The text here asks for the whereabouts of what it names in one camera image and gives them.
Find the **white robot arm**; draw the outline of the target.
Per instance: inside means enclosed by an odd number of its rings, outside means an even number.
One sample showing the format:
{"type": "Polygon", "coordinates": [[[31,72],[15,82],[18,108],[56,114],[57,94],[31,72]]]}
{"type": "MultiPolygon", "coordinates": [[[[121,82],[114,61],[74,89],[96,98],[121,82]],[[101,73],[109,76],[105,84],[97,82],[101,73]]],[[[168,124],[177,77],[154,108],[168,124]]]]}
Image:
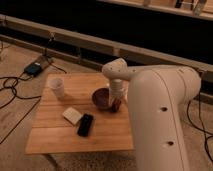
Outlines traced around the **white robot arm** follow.
{"type": "Polygon", "coordinates": [[[128,82],[127,103],[138,171],[190,171],[179,106],[196,97],[198,72],[188,66],[129,67],[118,58],[102,67],[117,93],[128,82]]]}

